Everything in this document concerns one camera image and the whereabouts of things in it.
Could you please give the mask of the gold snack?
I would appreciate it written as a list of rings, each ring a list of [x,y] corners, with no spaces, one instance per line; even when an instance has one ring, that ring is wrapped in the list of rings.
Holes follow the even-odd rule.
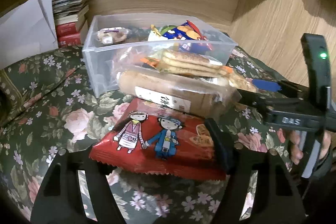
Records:
[[[163,40],[166,40],[166,38],[162,36],[159,30],[156,28],[156,26],[152,24],[150,26],[150,32],[149,32],[147,41],[148,42],[158,42],[158,41],[163,41]]]

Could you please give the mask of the green jelly cup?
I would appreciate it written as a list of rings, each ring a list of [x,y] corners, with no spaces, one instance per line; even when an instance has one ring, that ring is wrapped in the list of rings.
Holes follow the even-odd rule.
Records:
[[[177,26],[176,25],[172,25],[172,24],[168,24],[168,25],[165,25],[161,28],[159,28],[159,33],[163,36],[166,32],[176,28]]]

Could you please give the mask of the golden pastry packet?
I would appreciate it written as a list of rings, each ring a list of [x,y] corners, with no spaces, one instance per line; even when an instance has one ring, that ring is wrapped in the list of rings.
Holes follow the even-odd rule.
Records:
[[[258,88],[256,88],[254,84],[236,72],[228,73],[225,77],[232,87],[254,93],[258,92]]]

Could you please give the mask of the biscuit packet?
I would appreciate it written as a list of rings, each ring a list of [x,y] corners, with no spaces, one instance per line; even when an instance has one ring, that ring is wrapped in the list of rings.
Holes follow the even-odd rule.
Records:
[[[226,76],[234,71],[211,56],[197,53],[163,50],[157,56],[159,59],[147,56],[140,61],[160,72],[188,77]]]

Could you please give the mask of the red cartoon snack packet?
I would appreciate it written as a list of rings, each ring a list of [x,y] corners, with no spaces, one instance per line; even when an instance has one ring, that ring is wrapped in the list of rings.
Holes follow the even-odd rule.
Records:
[[[134,172],[192,180],[223,180],[214,143],[202,118],[134,98],[105,119],[113,127],[90,158]]]

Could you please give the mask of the floral dark green tablecloth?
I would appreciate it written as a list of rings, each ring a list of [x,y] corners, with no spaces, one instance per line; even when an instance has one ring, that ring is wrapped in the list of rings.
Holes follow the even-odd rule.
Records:
[[[95,97],[80,47],[32,56],[1,70],[1,193],[25,221],[42,180],[61,148],[98,142],[132,97]],[[210,223],[225,181],[193,181],[115,169],[109,188],[127,223]]]

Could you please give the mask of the purple cracker packet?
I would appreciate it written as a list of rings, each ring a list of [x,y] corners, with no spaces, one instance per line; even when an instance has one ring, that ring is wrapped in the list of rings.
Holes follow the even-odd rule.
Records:
[[[124,42],[131,30],[124,27],[110,27],[100,29],[96,36],[100,43],[105,46]]]

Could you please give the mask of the blue snack bag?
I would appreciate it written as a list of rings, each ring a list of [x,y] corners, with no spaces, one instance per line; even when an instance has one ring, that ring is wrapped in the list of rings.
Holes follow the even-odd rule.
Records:
[[[213,49],[208,43],[208,38],[189,20],[166,32],[163,36],[170,40],[186,40],[178,46],[178,49],[183,52],[205,54]]]

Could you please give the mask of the white folded papers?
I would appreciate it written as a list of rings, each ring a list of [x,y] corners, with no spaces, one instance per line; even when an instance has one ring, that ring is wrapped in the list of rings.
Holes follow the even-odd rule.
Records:
[[[58,48],[52,0],[28,0],[1,17],[1,68]]]

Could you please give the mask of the stack of books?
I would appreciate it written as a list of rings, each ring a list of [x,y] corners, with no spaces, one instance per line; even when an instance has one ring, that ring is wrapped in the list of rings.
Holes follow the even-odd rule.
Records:
[[[58,47],[83,44],[88,32],[89,0],[52,0],[52,11]]]

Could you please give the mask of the clear plastic storage box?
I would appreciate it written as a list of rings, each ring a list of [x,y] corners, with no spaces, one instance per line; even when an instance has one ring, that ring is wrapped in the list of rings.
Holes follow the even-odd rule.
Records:
[[[207,39],[199,40],[153,40],[148,39],[150,27],[162,29],[168,25],[179,26],[190,21]],[[123,27],[129,30],[125,42],[105,46],[97,33],[103,28]],[[192,52],[211,56],[226,64],[236,47],[225,33],[206,22],[193,17],[160,13],[132,13],[95,15],[92,19],[83,46],[83,57],[93,93],[96,97],[117,90],[116,72],[127,65],[142,66],[141,59],[147,56],[160,59],[165,49],[190,49]]]

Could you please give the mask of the long bread roll packet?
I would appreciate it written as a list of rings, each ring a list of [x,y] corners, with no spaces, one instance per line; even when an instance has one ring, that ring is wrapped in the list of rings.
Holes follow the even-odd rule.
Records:
[[[184,113],[207,118],[220,116],[241,99],[235,87],[131,68],[116,74],[120,91]]]

